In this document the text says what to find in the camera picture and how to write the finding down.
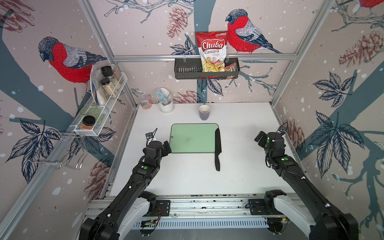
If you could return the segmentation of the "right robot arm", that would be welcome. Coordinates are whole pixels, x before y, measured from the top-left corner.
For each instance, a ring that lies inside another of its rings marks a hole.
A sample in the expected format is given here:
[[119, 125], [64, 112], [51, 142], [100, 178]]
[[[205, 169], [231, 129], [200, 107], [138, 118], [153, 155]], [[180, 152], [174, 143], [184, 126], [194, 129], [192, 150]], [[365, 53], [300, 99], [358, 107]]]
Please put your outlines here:
[[351, 214], [344, 214], [320, 193], [305, 176], [298, 163], [285, 153], [281, 132], [261, 131], [255, 141], [265, 151], [265, 160], [286, 181], [307, 207], [304, 211], [286, 194], [271, 191], [268, 206], [288, 217], [310, 240], [357, 240], [359, 228]]

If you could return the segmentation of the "black kitchen knife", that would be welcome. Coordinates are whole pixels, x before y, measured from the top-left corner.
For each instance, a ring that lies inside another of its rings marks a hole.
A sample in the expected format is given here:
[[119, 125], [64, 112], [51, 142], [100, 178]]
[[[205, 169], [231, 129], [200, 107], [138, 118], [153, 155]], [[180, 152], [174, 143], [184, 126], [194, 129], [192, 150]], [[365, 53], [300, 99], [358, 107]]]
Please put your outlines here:
[[221, 152], [222, 152], [221, 133], [220, 133], [220, 129], [217, 128], [215, 131], [215, 167], [216, 167], [216, 171], [218, 172], [221, 170], [221, 164], [219, 159], [219, 155], [221, 154]]

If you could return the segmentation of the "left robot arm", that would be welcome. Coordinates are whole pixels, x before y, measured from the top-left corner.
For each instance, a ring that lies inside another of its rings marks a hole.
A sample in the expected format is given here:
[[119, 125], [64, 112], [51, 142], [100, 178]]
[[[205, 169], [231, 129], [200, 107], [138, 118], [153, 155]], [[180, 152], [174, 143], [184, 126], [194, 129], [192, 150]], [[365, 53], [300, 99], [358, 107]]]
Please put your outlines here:
[[140, 224], [143, 236], [150, 236], [162, 217], [170, 214], [169, 200], [158, 201], [146, 188], [157, 175], [163, 157], [171, 154], [170, 143], [156, 141], [153, 133], [146, 135], [144, 155], [133, 168], [130, 179], [115, 199], [94, 219], [86, 219], [81, 226], [80, 240], [123, 240], [142, 217], [150, 217]]

